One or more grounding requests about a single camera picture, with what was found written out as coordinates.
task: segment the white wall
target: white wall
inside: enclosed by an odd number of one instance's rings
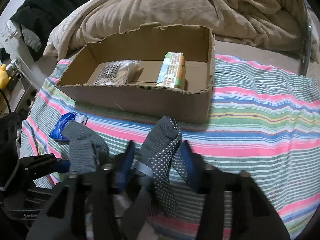
[[[5,23],[10,17],[15,14],[17,9],[25,0],[10,0],[3,13],[0,15],[0,46],[4,47],[11,55],[11,59],[20,57],[24,62],[21,68],[31,83],[39,90],[44,82],[44,79],[49,76],[55,68],[56,58],[42,57],[37,62],[34,62],[27,46],[24,42],[15,38],[8,40],[4,32]]]

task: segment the blue package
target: blue package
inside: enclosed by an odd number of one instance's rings
[[[51,133],[49,134],[49,137],[52,138],[55,141],[69,141],[66,137],[64,137],[61,133],[63,131],[63,129],[66,127],[66,125],[70,122],[70,121],[76,121],[76,122],[80,122],[83,125],[86,124],[88,118],[85,115],[81,115],[78,113],[66,113],[63,114],[58,122],[56,123],[56,125],[54,126],[54,128],[52,129]]]

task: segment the yellow toy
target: yellow toy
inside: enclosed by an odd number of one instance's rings
[[[5,70],[6,65],[2,64],[0,67],[0,88],[3,90],[7,86],[9,80],[11,77],[8,76],[6,70]]]

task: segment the cardboard box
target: cardboard box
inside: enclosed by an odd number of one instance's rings
[[[75,57],[56,87],[78,102],[112,109],[199,123],[207,119],[213,87],[214,39],[211,29],[198,25],[141,25],[88,43]],[[156,87],[167,52],[182,52],[185,90]],[[97,66],[117,60],[140,60],[144,70],[131,84],[87,84]]]

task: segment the striped fabric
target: striped fabric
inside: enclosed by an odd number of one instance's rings
[[[54,87],[70,62],[62,60],[47,78],[31,114],[23,122],[21,157],[54,153],[68,158],[68,145],[48,137],[58,118],[76,111],[108,144],[124,151],[128,140],[140,147],[158,118],[77,103]],[[271,201],[290,236],[305,227],[320,203],[320,95],[315,80],[273,66],[216,55],[214,91],[208,122],[180,123],[194,152],[222,171],[248,171]],[[41,187],[58,174],[37,180]],[[150,218],[161,239],[194,239],[204,203],[171,169],[179,217]],[[225,237],[230,235],[231,196],[226,193]]]

